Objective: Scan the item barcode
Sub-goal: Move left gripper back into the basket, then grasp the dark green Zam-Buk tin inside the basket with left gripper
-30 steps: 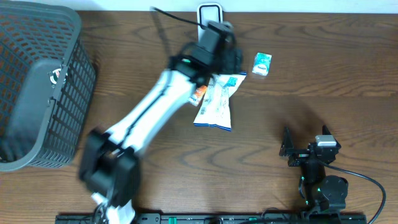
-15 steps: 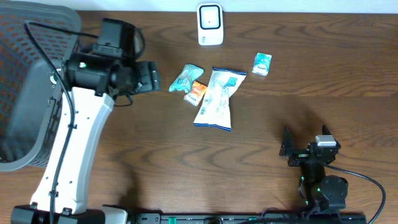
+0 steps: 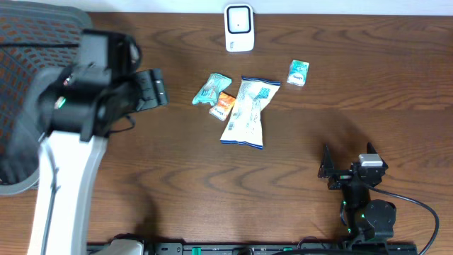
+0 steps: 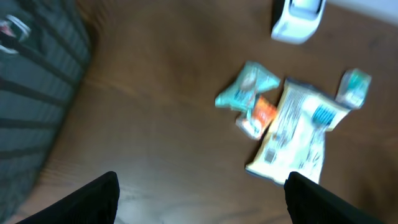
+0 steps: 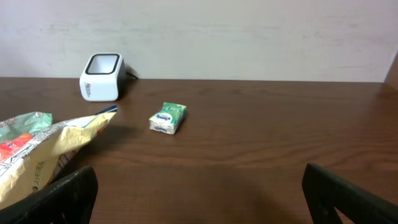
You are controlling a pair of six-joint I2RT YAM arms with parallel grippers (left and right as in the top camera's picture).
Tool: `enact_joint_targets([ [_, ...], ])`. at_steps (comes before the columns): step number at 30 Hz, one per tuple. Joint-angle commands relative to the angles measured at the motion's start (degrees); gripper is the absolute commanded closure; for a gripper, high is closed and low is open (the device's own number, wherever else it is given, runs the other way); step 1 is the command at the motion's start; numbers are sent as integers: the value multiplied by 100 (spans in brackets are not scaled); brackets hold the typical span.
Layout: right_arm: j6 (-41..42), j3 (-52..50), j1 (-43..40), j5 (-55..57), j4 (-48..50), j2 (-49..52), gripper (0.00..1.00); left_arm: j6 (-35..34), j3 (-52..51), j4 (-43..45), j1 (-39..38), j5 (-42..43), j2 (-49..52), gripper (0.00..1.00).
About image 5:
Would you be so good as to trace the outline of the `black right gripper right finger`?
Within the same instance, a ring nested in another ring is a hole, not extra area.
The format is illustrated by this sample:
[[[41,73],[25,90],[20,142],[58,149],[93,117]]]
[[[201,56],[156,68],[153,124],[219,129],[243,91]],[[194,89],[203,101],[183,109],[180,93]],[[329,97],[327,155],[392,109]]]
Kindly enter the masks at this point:
[[[397,205],[308,163],[302,190],[314,223],[341,223],[338,212],[353,223],[397,224]]]

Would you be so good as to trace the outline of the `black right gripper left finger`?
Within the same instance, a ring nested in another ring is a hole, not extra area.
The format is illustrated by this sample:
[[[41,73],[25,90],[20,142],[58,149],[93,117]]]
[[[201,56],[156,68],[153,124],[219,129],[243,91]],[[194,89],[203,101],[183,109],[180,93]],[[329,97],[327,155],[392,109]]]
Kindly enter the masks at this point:
[[[1,210],[1,224],[89,223],[98,181],[90,166],[57,180]]]

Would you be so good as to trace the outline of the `white blue snack bag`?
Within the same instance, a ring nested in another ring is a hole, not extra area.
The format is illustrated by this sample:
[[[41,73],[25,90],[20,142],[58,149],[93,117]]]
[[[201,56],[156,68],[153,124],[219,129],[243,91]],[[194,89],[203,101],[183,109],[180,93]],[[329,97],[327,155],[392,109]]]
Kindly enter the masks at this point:
[[[116,105],[81,118],[52,123],[1,162],[1,208],[36,193],[60,173],[75,154],[103,131]]]

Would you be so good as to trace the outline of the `orange white tissue pack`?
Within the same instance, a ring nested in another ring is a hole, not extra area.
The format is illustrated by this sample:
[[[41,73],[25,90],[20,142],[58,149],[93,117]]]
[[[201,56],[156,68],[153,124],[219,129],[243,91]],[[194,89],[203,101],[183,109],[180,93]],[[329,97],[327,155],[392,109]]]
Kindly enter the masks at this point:
[[[33,135],[29,133],[21,134],[19,137],[1,143],[0,153],[1,153],[1,162],[4,162],[6,159],[15,154],[18,150],[20,150],[26,143],[28,143],[33,138]]]

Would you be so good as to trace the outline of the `teal snack packet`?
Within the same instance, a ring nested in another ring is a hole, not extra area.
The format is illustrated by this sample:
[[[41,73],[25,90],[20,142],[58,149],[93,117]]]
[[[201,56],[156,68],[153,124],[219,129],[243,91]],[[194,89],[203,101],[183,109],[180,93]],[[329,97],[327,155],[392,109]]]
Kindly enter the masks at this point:
[[[21,134],[35,135],[48,128],[53,123],[51,113],[31,112],[20,114],[13,118],[1,121],[1,143],[13,140]]]

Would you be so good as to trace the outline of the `green white tissue pack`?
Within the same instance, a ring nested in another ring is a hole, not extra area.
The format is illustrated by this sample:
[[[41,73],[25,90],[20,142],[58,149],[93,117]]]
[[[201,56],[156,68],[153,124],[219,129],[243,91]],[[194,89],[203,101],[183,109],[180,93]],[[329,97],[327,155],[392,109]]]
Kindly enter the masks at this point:
[[[164,102],[162,108],[149,118],[149,129],[175,134],[186,113],[185,105]]]

